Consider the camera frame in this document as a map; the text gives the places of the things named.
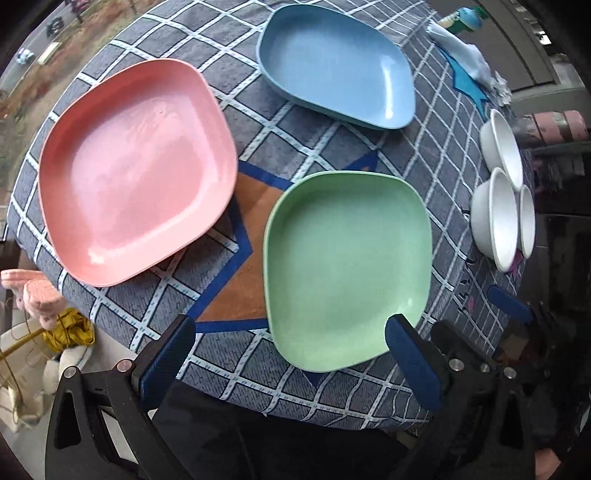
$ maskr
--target screw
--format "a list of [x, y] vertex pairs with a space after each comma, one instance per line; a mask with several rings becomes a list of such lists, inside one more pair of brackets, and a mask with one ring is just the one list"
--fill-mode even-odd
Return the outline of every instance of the screw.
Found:
[[117, 364], [117, 370], [119, 370], [120, 372], [127, 372], [132, 365], [133, 363], [131, 362], [131, 360], [125, 359]]
[[462, 362], [459, 358], [452, 358], [448, 365], [449, 368], [451, 368], [454, 372], [461, 372], [464, 370], [464, 362]]
[[64, 370], [64, 377], [72, 378], [74, 375], [76, 375], [77, 371], [78, 369], [76, 367], [68, 367]]
[[510, 380], [513, 380], [517, 376], [517, 372], [515, 371], [515, 368], [511, 368], [511, 367], [505, 367], [505, 369], [503, 370], [503, 374], [507, 378], [509, 378]]

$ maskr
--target pink object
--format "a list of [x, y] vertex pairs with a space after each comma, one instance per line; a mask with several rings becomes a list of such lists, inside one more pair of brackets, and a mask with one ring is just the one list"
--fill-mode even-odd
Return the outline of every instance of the pink object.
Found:
[[45, 278], [43, 272], [37, 270], [22, 270], [20, 268], [11, 268], [0, 272], [2, 278], [2, 287], [12, 290], [14, 302], [19, 310], [24, 310], [22, 301], [22, 291], [25, 284], [33, 278]]
[[68, 306], [67, 300], [47, 278], [29, 280], [23, 299], [27, 312], [39, 320], [44, 330], [53, 330], [57, 326], [57, 316]]
[[583, 115], [581, 115], [576, 110], [566, 110], [564, 112], [564, 116], [566, 117], [566, 121], [569, 123], [573, 141], [582, 142], [587, 140], [589, 134], [587, 133], [587, 125], [585, 124]]
[[564, 137], [560, 131], [560, 125], [558, 124], [557, 115], [558, 112], [542, 112], [535, 113], [534, 118], [538, 129], [542, 136], [542, 140], [546, 145], [554, 145], [557, 143], [564, 142]]
[[41, 153], [41, 209], [66, 270], [106, 287], [206, 233], [237, 174], [203, 76], [180, 60], [150, 60], [89, 90], [57, 121]]
[[515, 252], [515, 258], [513, 259], [513, 263], [511, 264], [511, 267], [509, 268], [509, 271], [508, 271], [508, 273], [511, 274], [511, 277], [513, 279], [517, 278], [517, 274], [519, 273], [519, 265], [522, 260], [523, 260], [523, 254], [521, 253], [520, 250], [518, 250], [517, 252]]

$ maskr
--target table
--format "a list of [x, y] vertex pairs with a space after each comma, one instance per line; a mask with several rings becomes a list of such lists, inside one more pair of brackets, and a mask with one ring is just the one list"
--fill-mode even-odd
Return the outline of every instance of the table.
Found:
[[[177, 312], [199, 320], [251, 320], [246, 327], [225, 324], [242, 325], [242, 331], [197, 334], [178, 373], [189, 385], [246, 408], [320, 425], [408, 428], [427, 421], [428, 412], [389, 354], [322, 375], [314, 384], [278, 354], [264, 328], [262, 231], [282, 191], [310, 173], [353, 169], [405, 178], [425, 200], [433, 231], [431, 290], [417, 329], [427, 338], [435, 321], [451, 320], [492, 353], [506, 317], [483, 292], [498, 283], [515, 293], [523, 265], [514, 275], [497, 272], [476, 250], [462, 213], [474, 188], [489, 177], [478, 142], [483, 119], [453, 89], [448, 62], [426, 37], [424, 26], [436, 13], [411, 0], [309, 2], [345, 11], [402, 47], [417, 94], [411, 125], [372, 131], [287, 103], [261, 78], [255, 58], [264, 22], [285, 3], [168, 0], [123, 30], [76, 76], [40, 128], [18, 176], [6, 234], [16, 236], [66, 298], [133, 351], [158, 338]], [[236, 192], [215, 227], [187, 248], [120, 285], [83, 285], [59, 264], [47, 236], [37, 191], [41, 146], [82, 93], [157, 57], [195, 65], [211, 85], [239, 154]], [[524, 154], [531, 187], [530, 161]]]

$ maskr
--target plate rim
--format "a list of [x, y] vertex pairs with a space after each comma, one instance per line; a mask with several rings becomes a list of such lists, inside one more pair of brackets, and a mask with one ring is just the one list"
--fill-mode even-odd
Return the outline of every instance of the plate rim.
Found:
[[[112, 277], [111, 280], [109, 281], [102, 281], [102, 282], [96, 282], [93, 279], [91, 279], [90, 281], [88, 279], [85, 279], [85, 275], [82, 274], [80, 275], [79, 273], [74, 273], [70, 267], [68, 265], [66, 265], [66, 262], [63, 261], [62, 257], [60, 256], [59, 252], [58, 252], [58, 248], [56, 248], [56, 245], [54, 243], [54, 241], [51, 239], [51, 233], [50, 233], [50, 227], [47, 223], [47, 217], [46, 217], [46, 210], [44, 207], [44, 202], [43, 202], [43, 197], [42, 197], [42, 178], [41, 178], [41, 169], [43, 167], [43, 154], [45, 153], [46, 150], [46, 146], [48, 144], [48, 141], [51, 138], [51, 134], [54, 131], [55, 127], [62, 121], [62, 119], [66, 116], [66, 113], [68, 113], [68, 111], [70, 109], [73, 109], [76, 104], [81, 101], [83, 98], [85, 98], [87, 95], [91, 94], [91, 92], [93, 92], [96, 88], [100, 88], [102, 85], [106, 84], [107, 82], [111, 81], [112, 79], [124, 74], [125, 72], [127, 72], [128, 70], [131, 69], [135, 69], [138, 67], [145, 67], [147, 64], [150, 63], [168, 63], [168, 64], [172, 64], [172, 63], [177, 63], [177, 64], [182, 64], [184, 67], [189, 67], [193, 73], [196, 73], [198, 75], [198, 77], [200, 78], [201, 82], [205, 88], [204, 90], [206, 90], [206, 94], [209, 96], [209, 98], [211, 99], [211, 101], [213, 102], [212, 105], [215, 104], [215, 106], [217, 107], [217, 112], [221, 118], [221, 120], [223, 121], [223, 123], [226, 125], [226, 132], [229, 134], [229, 138], [232, 140], [231, 142], [231, 148], [233, 151], [233, 157], [236, 158], [235, 161], [235, 167], [232, 168], [232, 178], [231, 181], [228, 183], [228, 185], [231, 185], [232, 188], [228, 190], [228, 198], [227, 200], [224, 202], [223, 208], [221, 209], [221, 213], [220, 215], [211, 223], [211, 225], [209, 225], [209, 227], [203, 232], [201, 233], [199, 236], [193, 238], [193, 239], [189, 239], [187, 242], [183, 242], [183, 244], [179, 243], [178, 248], [176, 248], [174, 251], [169, 252], [168, 254], [165, 254], [162, 258], [160, 258], [160, 255], [158, 256], [158, 260], [156, 261], [150, 261], [150, 264], [145, 266], [144, 268], [142, 268], [139, 271], [135, 271], [134, 272], [127, 272], [125, 275], [119, 275], [117, 278], [115, 278], [115, 276]], [[41, 209], [41, 215], [43, 217], [43, 222], [45, 224], [46, 227], [46, 231], [47, 231], [47, 239], [50, 242], [50, 246], [53, 249], [54, 255], [56, 260], [61, 264], [61, 266], [67, 271], [67, 273], [69, 275], [71, 275], [73, 278], [75, 278], [77, 281], [85, 283], [87, 285], [90, 285], [92, 287], [97, 287], [97, 288], [104, 288], [104, 287], [112, 287], [118, 284], [121, 284], [139, 274], [141, 274], [144, 271], [149, 270], [151, 267], [153, 267], [154, 265], [157, 265], [158, 263], [160, 263], [161, 261], [165, 260], [166, 258], [170, 257], [171, 255], [174, 255], [176, 252], [178, 252], [179, 250], [182, 250], [183, 248], [187, 247], [188, 245], [190, 245], [191, 243], [193, 243], [194, 241], [198, 240], [199, 238], [201, 238], [203, 235], [205, 235], [207, 233], [207, 231], [213, 226], [215, 225], [215, 223], [219, 220], [219, 218], [223, 215], [223, 213], [226, 211], [226, 209], [228, 208], [228, 205], [230, 204], [230, 201], [232, 200], [232, 196], [234, 195], [234, 192], [236, 190], [236, 182], [238, 181], [238, 152], [236, 150], [236, 144], [233, 140], [233, 136], [232, 133], [230, 131], [228, 122], [223, 114], [223, 112], [219, 109], [219, 104], [216, 100], [215, 95], [213, 94], [211, 88], [209, 87], [209, 83], [207, 82], [206, 78], [204, 77], [204, 75], [197, 69], [195, 68], [194, 65], [190, 64], [187, 61], [184, 60], [180, 60], [180, 59], [173, 59], [173, 58], [159, 58], [159, 59], [147, 59], [147, 60], [143, 60], [140, 61], [138, 63], [134, 63], [133, 65], [130, 65], [118, 72], [116, 72], [115, 74], [105, 78], [103, 81], [92, 85], [87, 91], [85, 91], [84, 93], [82, 93], [82, 95], [80, 95], [78, 98], [76, 98], [62, 113], [61, 115], [59, 115], [58, 119], [56, 120], [56, 122], [54, 123], [54, 125], [52, 125], [50, 132], [47, 134], [45, 140], [43, 141], [43, 146], [41, 148], [41, 152], [39, 154], [39, 160], [38, 160], [38, 170], [37, 170], [37, 184], [38, 184], [38, 196], [39, 196], [39, 205], [40, 205], [40, 209]]]
[[[343, 15], [344, 17], [350, 19], [351, 21], [356, 21], [361, 23], [364, 27], [367, 27], [373, 31], [375, 31], [376, 33], [382, 35], [389, 43], [392, 44], [392, 47], [394, 48], [394, 50], [398, 50], [403, 61], [404, 61], [404, 70], [405, 70], [405, 74], [408, 74], [408, 78], [410, 80], [410, 83], [412, 85], [412, 90], [413, 90], [413, 96], [412, 96], [412, 100], [413, 100], [413, 108], [412, 108], [412, 114], [409, 115], [409, 120], [407, 122], [403, 122], [400, 125], [397, 125], [395, 127], [392, 127], [390, 125], [383, 125], [383, 124], [377, 124], [374, 122], [368, 122], [366, 119], [361, 119], [361, 118], [357, 118], [357, 117], [352, 117], [350, 115], [347, 115], [346, 113], [342, 113], [336, 110], [331, 110], [327, 107], [324, 107], [322, 105], [318, 105], [316, 103], [312, 103], [308, 100], [303, 99], [302, 97], [298, 97], [296, 95], [293, 95], [292, 93], [290, 93], [289, 91], [287, 91], [286, 89], [283, 88], [282, 85], [280, 85], [274, 78], [272, 75], [269, 74], [268, 70], [265, 68], [265, 64], [261, 61], [261, 54], [260, 54], [260, 49], [261, 49], [261, 45], [262, 45], [262, 41], [263, 38], [265, 37], [265, 33], [267, 32], [267, 28], [269, 27], [269, 25], [271, 24], [271, 22], [273, 21], [274, 17], [281, 11], [284, 9], [322, 9], [322, 10], [326, 10], [331, 12], [330, 14], [335, 14], [335, 15]], [[337, 12], [331, 8], [326, 8], [326, 7], [322, 7], [320, 5], [310, 5], [310, 4], [291, 4], [291, 5], [283, 5], [282, 7], [278, 8], [277, 10], [275, 10], [271, 16], [269, 17], [269, 19], [267, 20], [267, 22], [265, 23], [265, 27], [262, 30], [262, 33], [259, 35], [259, 38], [256, 42], [256, 62], [258, 63], [259, 68], [261, 69], [261, 74], [263, 75], [263, 77], [265, 77], [265, 79], [271, 84], [271, 86], [279, 91], [282, 95], [284, 96], [288, 96], [289, 100], [293, 101], [294, 103], [299, 103], [300, 105], [303, 105], [305, 108], [309, 108], [311, 110], [314, 111], [320, 111], [321, 113], [324, 113], [328, 116], [338, 116], [340, 117], [340, 119], [345, 119], [346, 121], [349, 121], [351, 123], [357, 124], [357, 125], [361, 125], [364, 126], [366, 128], [372, 128], [372, 129], [377, 129], [377, 130], [399, 130], [401, 128], [405, 128], [407, 126], [410, 125], [410, 123], [413, 121], [413, 118], [415, 116], [415, 114], [417, 113], [417, 101], [416, 101], [416, 97], [415, 97], [415, 86], [414, 86], [414, 78], [413, 78], [413, 71], [410, 67], [410, 62], [408, 61], [407, 56], [405, 55], [405, 53], [402, 51], [402, 48], [398, 45], [396, 45], [392, 40], [390, 40], [388, 37], [386, 37], [386, 35], [384, 35], [384, 33], [382, 33], [380, 30], [376, 30], [374, 27], [371, 27], [370, 25], [362, 22], [361, 20], [342, 13], [342, 12]]]
[[[372, 177], [383, 177], [383, 178], [388, 178], [390, 180], [393, 181], [397, 181], [399, 183], [402, 183], [403, 185], [407, 186], [410, 188], [410, 191], [412, 192], [413, 195], [416, 195], [416, 198], [421, 202], [421, 204], [423, 205], [424, 208], [424, 219], [426, 222], [426, 226], [428, 228], [429, 233], [431, 233], [431, 223], [429, 220], [429, 215], [428, 215], [428, 209], [427, 206], [425, 205], [424, 200], [421, 198], [421, 196], [419, 195], [419, 193], [416, 191], [416, 189], [406, 180], [399, 178], [399, 177], [395, 177], [393, 175], [388, 175], [385, 173], [379, 173], [379, 172], [373, 172], [373, 171], [356, 171], [356, 170], [329, 170], [329, 171], [320, 171], [320, 172], [316, 172], [313, 173], [311, 175], [308, 175], [307, 177], [304, 177], [303, 179], [301, 179], [300, 181], [298, 181], [297, 183], [294, 183], [292, 186], [290, 186], [282, 195], [281, 197], [277, 200], [277, 202], [275, 203], [275, 205], [273, 206], [273, 208], [271, 209], [271, 213], [269, 214], [269, 218], [267, 220], [267, 224], [265, 225], [265, 233], [263, 236], [263, 292], [264, 292], [264, 296], [265, 296], [265, 310], [267, 313], [267, 322], [269, 324], [269, 332], [271, 334], [271, 338], [273, 341], [273, 344], [275, 345], [275, 347], [277, 348], [277, 351], [280, 353], [280, 355], [286, 360], [288, 361], [291, 365], [294, 365], [297, 368], [300, 368], [302, 370], [308, 371], [308, 372], [314, 372], [314, 373], [327, 373], [327, 372], [332, 372], [332, 371], [336, 371], [336, 370], [340, 370], [343, 368], [349, 368], [352, 367], [354, 365], [357, 365], [359, 362], [355, 362], [352, 364], [347, 364], [344, 365], [342, 367], [338, 367], [338, 368], [333, 368], [331, 370], [318, 370], [318, 369], [310, 369], [309, 367], [302, 367], [301, 365], [298, 365], [298, 362], [293, 362], [292, 360], [288, 359], [282, 352], [281, 352], [281, 347], [280, 345], [275, 341], [275, 335], [274, 335], [274, 327], [273, 327], [273, 320], [272, 320], [272, 316], [271, 316], [271, 309], [269, 307], [269, 281], [268, 281], [268, 272], [269, 272], [269, 257], [268, 257], [268, 246], [269, 246], [269, 236], [271, 234], [271, 228], [272, 228], [272, 224], [275, 220], [275, 217], [277, 216], [277, 212], [278, 210], [281, 208], [281, 205], [284, 203], [285, 199], [297, 188], [299, 188], [301, 185], [303, 185], [304, 183], [308, 182], [309, 180], [315, 179], [317, 177], [321, 177], [321, 176], [327, 176], [327, 175], [356, 175], [356, 176], [372, 176]], [[428, 271], [428, 278], [426, 278], [425, 280], [425, 285], [428, 285], [427, 288], [427, 297], [425, 300], [425, 305], [427, 304], [428, 301], [428, 294], [430, 291], [430, 276], [431, 276], [431, 269], [433, 267], [433, 236], [429, 235], [429, 239], [428, 239], [429, 243], [431, 244], [431, 252], [430, 252], [430, 264], [431, 264], [431, 268], [429, 268]], [[419, 317], [419, 319], [417, 320], [417, 325], [420, 322], [422, 317]], [[388, 352], [388, 347], [385, 344], [385, 340], [384, 340], [384, 345], [385, 345], [385, 349], [383, 351], [381, 351], [380, 353], [377, 353], [376, 355], [367, 358], [365, 360], [361, 360], [361, 362], [365, 362], [367, 360], [371, 360], [372, 358], [375, 358], [377, 356], [383, 355], [384, 353]]]

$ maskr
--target white bowl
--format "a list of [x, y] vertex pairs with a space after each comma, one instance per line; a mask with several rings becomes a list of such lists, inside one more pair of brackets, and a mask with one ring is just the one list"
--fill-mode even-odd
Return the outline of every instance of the white bowl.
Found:
[[490, 120], [480, 129], [480, 148], [488, 169], [502, 168], [518, 192], [523, 185], [521, 155], [511, 127], [498, 110], [491, 110]]
[[527, 185], [523, 185], [517, 194], [517, 206], [519, 213], [519, 250], [526, 260], [530, 257], [535, 242], [535, 210], [534, 199]]
[[505, 172], [495, 168], [491, 177], [478, 185], [470, 206], [470, 226], [478, 250], [506, 272], [517, 250], [517, 204]]

